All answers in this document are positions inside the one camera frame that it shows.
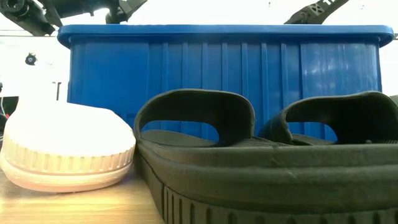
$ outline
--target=white background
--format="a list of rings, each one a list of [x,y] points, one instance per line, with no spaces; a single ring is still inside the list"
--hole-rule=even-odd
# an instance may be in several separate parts
[[[128,24],[283,24],[293,13],[314,2],[316,0],[148,0]],[[397,0],[350,0],[324,24],[382,24],[398,32],[396,10]],[[106,13],[106,9],[99,10],[94,17],[84,14],[66,18],[63,23],[104,24]],[[25,90],[26,85],[32,82],[51,83],[68,79],[68,49],[54,37],[28,37],[25,32],[15,30],[21,28],[0,15],[0,79],[13,83],[11,89],[4,87],[5,93],[8,91],[13,95],[12,91]],[[25,64],[29,52],[36,54],[37,66]],[[381,49],[382,85],[387,95],[398,95],[397,53],[398,40]],[[41,95],[55,94],[54,90],[44,87],[36,88],[36,91],[42,91]]]

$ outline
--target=black slide sandal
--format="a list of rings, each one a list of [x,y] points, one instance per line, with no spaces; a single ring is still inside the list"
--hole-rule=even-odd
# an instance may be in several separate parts
[[[397,107],[384,113],[398,127]],[[251,137],[253,119],[222,91],[170,91],[140,110],[134,158],[166,223],[397,223],[398,145],[286,146]],[[220,141],[159,144],[141,134],[154,120],[206,122]]]

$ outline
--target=black mechanical arm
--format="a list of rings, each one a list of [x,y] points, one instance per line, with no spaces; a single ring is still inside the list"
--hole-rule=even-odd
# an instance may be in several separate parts
[[[0,0],[0,12],[34,36],[51,35],[61,19],[108,8],[107,24],[127,21],[147,0]]]
[[[51,35],[62,18],[108,8],[107,24],[127,21],[147,0],[0,0],[0,12],[34,36]],[[285,24],[322,24],[349,0],[319,0],[305,6]]]
[[[349,0],[319,0],[305,6],[285,22],[285,24],[322,24],[328,16]]]

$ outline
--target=blue storage bin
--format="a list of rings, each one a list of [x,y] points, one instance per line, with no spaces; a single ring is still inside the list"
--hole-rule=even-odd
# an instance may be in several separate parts
[[[58,33],[71,50],[69,102],[111,109],[132,126],[141,106],[167,90],[232,91],[252,103],[256,134],[299,99],[381,91],[379,48],[393,36],[386,26],[311,25],[72,25]],[[207,124],[148,126],[217,138]],[[320,124],[290,126],[334,138]]]

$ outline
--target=wooden surface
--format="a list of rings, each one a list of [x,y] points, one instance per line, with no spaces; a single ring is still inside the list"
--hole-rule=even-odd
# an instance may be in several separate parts
[[[100,190],[49,194],[15,186],[0,170],[0,224],[163,224],[145,182],[132,170]]]

